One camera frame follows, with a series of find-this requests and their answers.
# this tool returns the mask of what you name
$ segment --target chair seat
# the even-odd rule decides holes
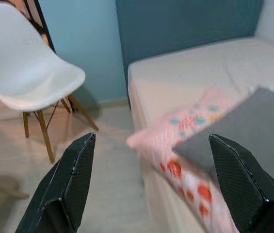
[[[61,59],[52,59],[51,62],[44,60],[24,70],[17,77],[6,77],[7,82],[0,90],[0,100],[22,112],[49,107],[78,89],[85,81],[82,69]]]

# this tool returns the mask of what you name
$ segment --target baseboard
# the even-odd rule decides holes
[[[107,101],[100,101],[97,103],[91,103],[84,105],[84,108],[87,111],[97,110],[101,108],[114,108],[114,107],[124,107],[128,106],[128,99],[117,99],[117,100],[107,100]]]

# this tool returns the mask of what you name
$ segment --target bed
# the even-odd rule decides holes
[[[274,46],[253,37],[262,1],[219,2],[220,7],[205,0],[117,1],[136,131],[166,112],[195,103],[209,86],[227,89],[239,99],[257,85],[274,87]],[[176,16],[177,11],[185,15]],[[211,17],[219,20],[211,22]],[[201,30],[188,32],[187,28],[201,23]],[[141,168],[148,209],[158,232],[206,232],[159,173],[143,160]]]

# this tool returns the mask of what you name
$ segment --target gray cloth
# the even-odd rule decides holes
[[[259,88],[248,99],[205,128],[174,151],[209,171],[215,178],[214,161],[208,141],[211,133],[229,138],[254,155],[274,178],[274,92]]]

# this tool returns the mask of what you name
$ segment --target white chair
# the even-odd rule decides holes
[[[36,112],[49,160],[54,162],[42,110],[67,97],[90,122],[72,93],[85,80],[82,69],[59,58],[30,22],[12,5],[0,2],[0,100],[22,111],[25,135],[29,137],[28,113]]]

